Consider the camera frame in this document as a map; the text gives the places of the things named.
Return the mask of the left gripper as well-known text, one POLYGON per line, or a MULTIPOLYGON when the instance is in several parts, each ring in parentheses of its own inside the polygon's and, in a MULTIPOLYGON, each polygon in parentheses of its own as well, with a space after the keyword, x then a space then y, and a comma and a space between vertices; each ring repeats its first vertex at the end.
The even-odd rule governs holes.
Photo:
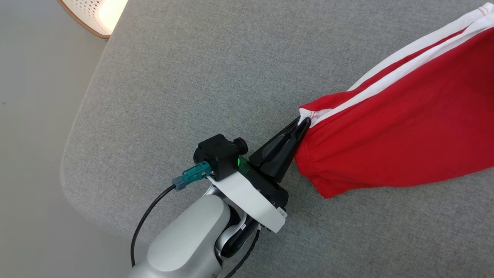
POLYGON ((231 202, 274 233, 286 223, 284 209, 289 201, 288 192, 277 183, 283 180, 311 125, 309 117, 299 120, 300 117, 294 119, 254 151, 249 161, 240 156, 237 172, 221 181, 208 178, 231 202))

